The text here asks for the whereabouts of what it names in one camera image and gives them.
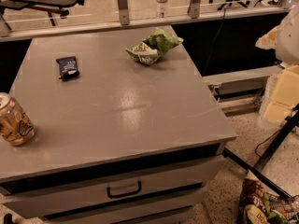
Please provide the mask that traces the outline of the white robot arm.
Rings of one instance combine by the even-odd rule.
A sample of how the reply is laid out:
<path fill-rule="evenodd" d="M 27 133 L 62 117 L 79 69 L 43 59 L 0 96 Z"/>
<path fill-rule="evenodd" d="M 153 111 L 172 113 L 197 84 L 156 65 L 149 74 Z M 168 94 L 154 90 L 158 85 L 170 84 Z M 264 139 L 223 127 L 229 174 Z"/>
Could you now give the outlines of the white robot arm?
<path fill-rule="evenodd" d="M 280 124 L 299 104 L 299 5 L 290 10 L 280 25 L 256 42 L 260 49 L 274 49 L 286 67 L 269 81 L 263 118 Z"/>

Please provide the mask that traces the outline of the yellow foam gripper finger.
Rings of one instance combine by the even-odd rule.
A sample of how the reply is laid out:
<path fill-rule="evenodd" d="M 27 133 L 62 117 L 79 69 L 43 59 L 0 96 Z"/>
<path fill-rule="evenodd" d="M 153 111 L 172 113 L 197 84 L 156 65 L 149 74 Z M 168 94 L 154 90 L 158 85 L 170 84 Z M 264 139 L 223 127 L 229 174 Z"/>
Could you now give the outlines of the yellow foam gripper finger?
<path fill-rule="evenodd" d="M 280 124 L 299 104 L 299 66 L 282 70 L 268 78 L 263 100 L 263 119 Z"/>

